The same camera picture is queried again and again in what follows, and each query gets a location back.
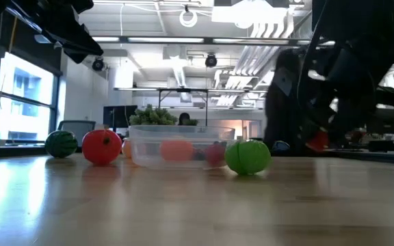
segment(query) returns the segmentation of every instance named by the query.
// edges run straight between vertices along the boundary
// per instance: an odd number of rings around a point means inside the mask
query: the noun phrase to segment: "plastic container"
[[[132,160],[157,169],[213,169],[225,166],[224,149],[235,129],[206,126],[132,126]]]

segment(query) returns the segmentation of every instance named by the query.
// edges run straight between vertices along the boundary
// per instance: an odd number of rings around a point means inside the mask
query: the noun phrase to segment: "desk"
[[[0,159],[0,245],[394,245],[394,165],[280,157],[242,178]]]

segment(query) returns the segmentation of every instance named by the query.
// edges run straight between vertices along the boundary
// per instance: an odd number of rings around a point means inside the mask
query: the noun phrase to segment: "computer monitor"
[[[368,133],[394,134],[394,109],[377,109],[366,127]]]
[[[106,106],[103,112],[103,124],[116,131],[117,128],[128,128],[130,116],[136,114],[136,105]]]

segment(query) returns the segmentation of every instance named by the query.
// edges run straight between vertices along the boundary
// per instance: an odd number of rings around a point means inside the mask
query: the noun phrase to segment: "white wall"
[[[65,99],[59,99],[58,120],[93,120],[102,124],[103,107],[109,103],[107,80],[66,55],[62,55],[62,72],[60,97],[65,90]]]

